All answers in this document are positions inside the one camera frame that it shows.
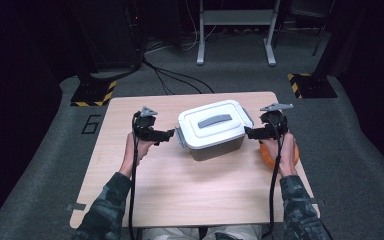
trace person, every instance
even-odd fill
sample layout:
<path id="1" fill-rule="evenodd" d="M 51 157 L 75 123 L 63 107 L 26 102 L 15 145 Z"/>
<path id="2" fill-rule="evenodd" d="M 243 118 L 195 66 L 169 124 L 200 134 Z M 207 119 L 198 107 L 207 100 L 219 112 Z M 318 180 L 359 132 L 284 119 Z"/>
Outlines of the person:
<path id="1" fill-rule="evenodd" d="M 272 159 L 278 154 L 276 140 L 260 140 L 269 150 Z M 297 175 L 293 163 L 295 138 L 286 133 L 281 142 L 279 173 L 284 201 L 284 239 L 327 240 L 329 236 L 311 205 L 310 197 Z M 138 141 L 138 165 L 155 142 Z M 72 240 L 118 240 L 121 235 L 121 220 L 125 213 L 126 198 L 130 191 L 133 169 L 134 139 L 129 133 L 124 159 L 118 172 L 103 187 L 83 218 Z M 209 227 L 204 240 L 257 240 L 261 238 L 262 225 L 232 225 Z M 197 228 L 150 228 L 143 231 L 143 240 L 198 240 Z"/>

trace camouflage sleeve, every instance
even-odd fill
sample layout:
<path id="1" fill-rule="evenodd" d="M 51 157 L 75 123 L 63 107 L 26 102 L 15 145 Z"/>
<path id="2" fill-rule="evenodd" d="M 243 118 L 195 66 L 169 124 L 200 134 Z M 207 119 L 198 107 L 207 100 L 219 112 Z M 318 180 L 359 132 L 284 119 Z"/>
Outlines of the camouflage sleeve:
<path id="1" fill-rule="evenodd" d="M 328 240 L 317 212 L 310 202 L 301 178 L 296 175 L 280 179 L 284 207 L 284 239 Z"/>
<path id="2" fill-rule="evenodd" d="M 120 239 L 130 179 L 115 173 L 92 203 L 72 240 Z"/>

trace gray carpet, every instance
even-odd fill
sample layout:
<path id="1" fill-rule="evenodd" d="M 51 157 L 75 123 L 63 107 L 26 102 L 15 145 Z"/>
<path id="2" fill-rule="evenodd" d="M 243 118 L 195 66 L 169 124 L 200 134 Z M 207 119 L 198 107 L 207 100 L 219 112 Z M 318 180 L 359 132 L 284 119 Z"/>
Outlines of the gray carpet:
<path id="1" fill-rule="evenodd" d="M 206 82 L 216 93 L 272 91 L 279 102 L 292 103 L 294 108 L 285 114 L 300 146 L 322 220 L 333 238 L 384 239 L 384 157 L 360 131 L 344 89 L 336 78 L 329 77 L 338 98 L 296 99 L 287 79 L 288 73 L 315 69 L 327 38 L 313 57 L 314 34 L 285 31 L 274 50 L 275 67 L 268 66 L 258 34 L 213 39 L 207 43 L 204 66 L 196 65 L 197 45 L 189 51 L 168 47 L 145 56 L 157 67 Z M 69 239 L 75 232 L 69 226 L 71 212 L 66 207 L 76 201 L 107 109 L 70 107 L 78 83 L 75 77 L 61 83 L 64 93 L 59 112 L 0 211 L 0 240 Z M 197 93 L 174 80 L 165 83 L 176 94 Z M 202 84 L 193 84 L 209 93 Z M 155 73 L 144 65 L 119 80 L 113 93 L 113 97 L 149 95 L 165 92 Z M 100 115 L 93 118 L 99 123 L 98 131 L 81 134 L 90 115 Z M 129 239 L 124 230 L 122 239 Z M 282 239 L 281 224 L 276 224 L 273 239 Z"/>

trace container lid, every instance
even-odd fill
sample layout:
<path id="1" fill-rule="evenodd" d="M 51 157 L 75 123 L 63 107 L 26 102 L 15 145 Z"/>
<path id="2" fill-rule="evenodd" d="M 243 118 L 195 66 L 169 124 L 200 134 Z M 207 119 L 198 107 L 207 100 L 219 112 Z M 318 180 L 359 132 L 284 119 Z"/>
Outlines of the container lid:
<path id="1" fill-rule="evenodd" d="M 237 101 L 225 100 L 182 112 L 179 125 L 187 146 L 202 149 L 244 136 L 253 122 Z"/>

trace white plastic container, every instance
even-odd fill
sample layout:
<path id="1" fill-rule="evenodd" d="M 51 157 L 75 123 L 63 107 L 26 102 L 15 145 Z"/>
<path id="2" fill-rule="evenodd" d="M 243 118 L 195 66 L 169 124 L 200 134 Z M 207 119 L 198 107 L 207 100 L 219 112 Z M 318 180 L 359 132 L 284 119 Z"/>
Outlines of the white plastic container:
<path id="1" fill-rule="evenodd" d="M 182 112 L 179 125 L 180 144 L 202 161 L 238 150 L 244 127 L 252 128 L 254 123 L 237 101 L 226 100 Z"/>

